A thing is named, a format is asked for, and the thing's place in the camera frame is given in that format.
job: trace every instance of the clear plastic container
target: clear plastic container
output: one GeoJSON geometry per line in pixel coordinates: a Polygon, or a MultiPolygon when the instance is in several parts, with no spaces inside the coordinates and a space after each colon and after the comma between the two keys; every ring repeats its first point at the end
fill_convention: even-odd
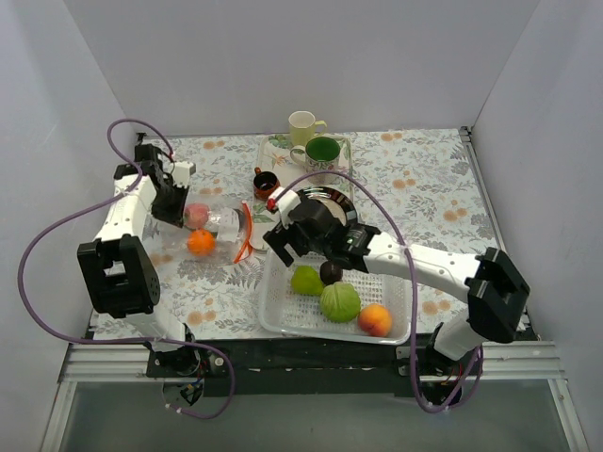
{"type": "Polygon", "coordinates": [[[164,223],[160,229],[161,246],[174,259],[227,266],[250,255],[253,223],[246,202],[225,196],[189,194],[184,220],[183,228],[164,223]]]}
{"type": "Polygon", "coordinates": [[[410,284],[402,278],[371,275],[344,270],[343,282],[351,283],[365,308],[371,303],[383,305],[392,315],[392,329],[386,337],[374,337],[362,331],[356,320],[334,323],[320,310],[320,297],[300,295],[291,289],[291,277],[298,266],[311,266],[319,271],[324,257],[310,253],[296,257],[286,267],[270,250],[260,285],[259,321],[268,331],[299,336],[320,337],[369,344],[399,345],[410,336],[410,284]]]}

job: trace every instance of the white wall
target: white wall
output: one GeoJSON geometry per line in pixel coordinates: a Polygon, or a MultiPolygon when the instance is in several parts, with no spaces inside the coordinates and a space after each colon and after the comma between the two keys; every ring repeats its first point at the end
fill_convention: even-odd
{"type": "MultiPolygon", "coordinates": [[[[17,265],[43,226],[111,195],[117,157],[105,129],[123,113],[60,0],[0,0],[0,448],[38,450],[67,344],[29,318],[17,294],[17,265]]],[[[116,134],[122,146],[131,128],[116,134]]],[[[77,245],[103,214],[42,242],[27,267],[32,301],[55,328],[81,334],[90,299],[77,245]]]]}
{"type": "Polygon", "coordinates": [[[170,134],[471,125],[537,0],[65,0],[129,116],[170,134]]]}
{"type": "Polygon", "coordinates": [[[603,450],[603,3],[540,2],[475,127],[530,317],[559,346],[592,450],[603,450]]]}

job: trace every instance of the white plastic basket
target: white plastic basket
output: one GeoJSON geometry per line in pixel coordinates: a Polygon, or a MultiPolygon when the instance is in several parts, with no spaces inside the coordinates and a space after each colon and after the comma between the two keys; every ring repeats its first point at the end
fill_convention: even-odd
{"type": "Polygon", "coordinates": [[[274,251],[268,252],[260,286],[259,321],[262,327],[283,334],[340,341],[389,346],[406,342],[410,335],[408,282],[392,276],[344,270],[343,281],[354,286],[363,308],[378,303],[393,317],[387,337],[373,337],[360,330],[355,319],[349,323],[327,320],[320,311],[320,297],[299,295],[291,290],[291,277],[297,266],[311,266],[318,271],[324,261],[324,257],[310,253],[304,257],[296,256],[295,263],[287,268],[274,251]]]}

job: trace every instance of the cup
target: cup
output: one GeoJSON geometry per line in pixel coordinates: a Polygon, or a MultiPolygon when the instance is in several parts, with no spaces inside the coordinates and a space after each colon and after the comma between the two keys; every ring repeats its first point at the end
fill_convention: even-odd
{"type": "Polygon", "coordinates": [[[253,178],[253,194],[258,200],[267,200],[268,197],[281,184],[279,183],[276,174],[270,171],[262,171],[258,167],[254,169],[255,177],[253,178]]]}
{"type": "MultiPolygon", "coordinates": [[[[306,172],[337,170],[340,154],[339,143],[329,137],[312,138],[307,145],[294,146],[290,152],[291,160],[306,172]]],[[[335,174],[319,174],[309,179],[313,184],[332,184],[336,178],[335,174]]]]}
{"type": "Polygon", "coordinates": [[[309,111],[296,111],[289,116],[289,134],[293,146],[305,146],[314,137],[320,137],[327,131],[325,121],[317,121],[309,111]],[[316,134],[317,125],[322,130],[316,134]]]}

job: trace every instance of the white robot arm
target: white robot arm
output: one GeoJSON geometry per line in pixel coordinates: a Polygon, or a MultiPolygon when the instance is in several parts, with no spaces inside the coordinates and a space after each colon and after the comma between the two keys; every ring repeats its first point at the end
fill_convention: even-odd
{"type": "MultiPolygon", "coordinates": [[[[194,340],[187,325],[159,303],[160,284],[140,237],[149,212],[178,227],[183,213],[190,175],[195,166],[170,162],[163,170],[160,151],[153,145],[138,145],[135,161],[144,176],[137,187],[111,205],[103,228],[89,243],[81,244],[77,258],[94,309],[122,318],[142,336],[178,341],[194,340]]],[[[136,169],[119,165],[114,175],[115,194],[124,192],[137,179],[136,169]]],[[[157,342],[148,348],[162,365],[187,375],[198,360],[190,347],[157,342]]]]}
{"type": "MultiPolygon", "coordinates": [[[[288,191],[270,196],[268,209],[281,214],[281,222],[264,235],[281,260],[309,251],[324,255],[344,269],[410,279],[402,247],[390,234],[358,222],[350,200],[328,187],[288,191]],[[316,196],[329,198],[343,209],[347,223],[335,218],[316,196]]],[[[458,254],[411,245],[418,283],[451,294],[468,307],[440,324],[426,349],[428,358],[443,366],[457,362],[485,341],[510,343],[523,313],[530,288],[513,262],[501,250],[489,248],[484,255],[458,254]]]]}

